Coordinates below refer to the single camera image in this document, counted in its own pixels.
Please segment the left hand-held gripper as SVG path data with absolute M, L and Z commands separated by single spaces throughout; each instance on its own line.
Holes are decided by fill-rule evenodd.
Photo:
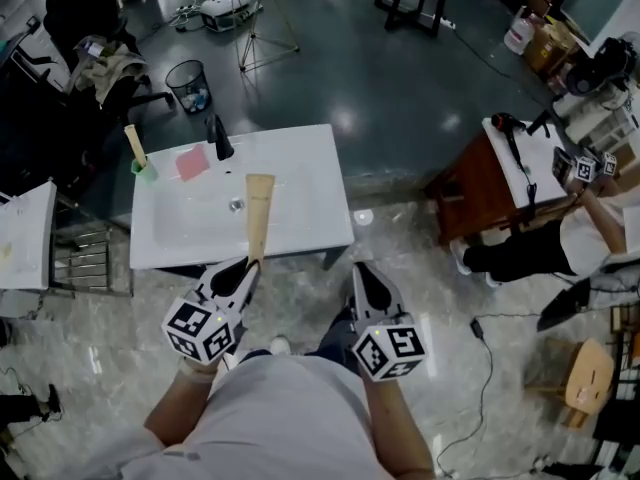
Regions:
M 245 308 L 261 276 L 261 262 L 248 257 L 208 267 L 195 287 L 178 297 L 163 322 L 172 349 L 182 357 L 209 366 L 237 346 Z

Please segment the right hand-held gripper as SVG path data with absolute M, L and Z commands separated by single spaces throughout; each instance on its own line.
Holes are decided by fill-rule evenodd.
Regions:
M 405 310 L 399 289 L 368 262 L 349 276 L 349 309 L 357 340 L 351 351 L 372 381 L 409 375 L 427 357 L 419 328 Z

